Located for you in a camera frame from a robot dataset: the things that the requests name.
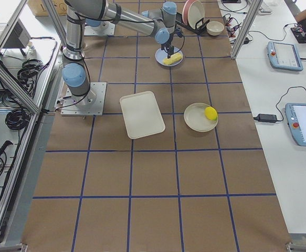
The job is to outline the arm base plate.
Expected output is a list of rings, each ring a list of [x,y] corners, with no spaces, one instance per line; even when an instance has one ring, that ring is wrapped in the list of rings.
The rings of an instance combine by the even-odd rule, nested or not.
[[[110,22],[100,22],[98,26],[94,22],[86,22],[84,35],[88,37],[113,36],[115,24]]]
[[[102,116],[106,89],[106,82],[92,82],[88,95],[76,104],[80,98],[73,96],[67,88],[67,96],[70,98],[64,100],[61,105],[64,108],[60,109],[60,114],[62,116]]]

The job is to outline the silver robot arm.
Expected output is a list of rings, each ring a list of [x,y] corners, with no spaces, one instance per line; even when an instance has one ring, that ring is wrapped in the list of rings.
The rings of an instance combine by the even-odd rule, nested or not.
[[[99,20],[86,18],[85,35],[86,36],[103,35],[108,27],[109,27],[109,22],[103,22]]]
[[[74,105],[79,108],[92,105],[97,97],[91,90],[90,75],[82,49],[87,20],[97,24],[109,22],[150,36],[166,51],[167,59],[174,55],[172,40],[177,14],[174,2],[165,2],[161,8],[141,14],[110,1],[66,1],[66,4],[67,33],[62,77],[71,92]]]

